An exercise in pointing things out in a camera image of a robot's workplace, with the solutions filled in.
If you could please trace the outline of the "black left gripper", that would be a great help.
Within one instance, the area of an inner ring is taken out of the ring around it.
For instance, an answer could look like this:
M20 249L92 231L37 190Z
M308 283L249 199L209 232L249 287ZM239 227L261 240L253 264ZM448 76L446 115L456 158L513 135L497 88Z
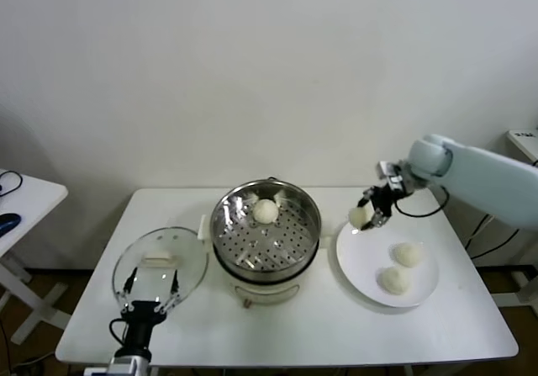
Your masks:
M147 349L153 329L163 323L167 314L170 313L181 302L179 291L179 281L177 270L168 277L171 281L167 293L161 297L160 303L155 301L134 301L132 308L130 305L130 294L137 280L138 268L135 267L126 278L122 288L119 290L119 303L124 313L124 322L127 331L124 339L124 347L128 349Z

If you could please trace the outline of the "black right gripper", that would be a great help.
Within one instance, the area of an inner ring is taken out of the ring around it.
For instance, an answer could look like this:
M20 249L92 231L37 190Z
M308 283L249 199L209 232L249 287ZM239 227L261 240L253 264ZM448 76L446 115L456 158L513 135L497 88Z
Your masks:
M362 230L371 230L383 227L392 215L392 207L399 199L399 190L392 189L390 185L370 187L363 192L357 207L362 208L372 202L374 211L366 212L366 222L361 226Z

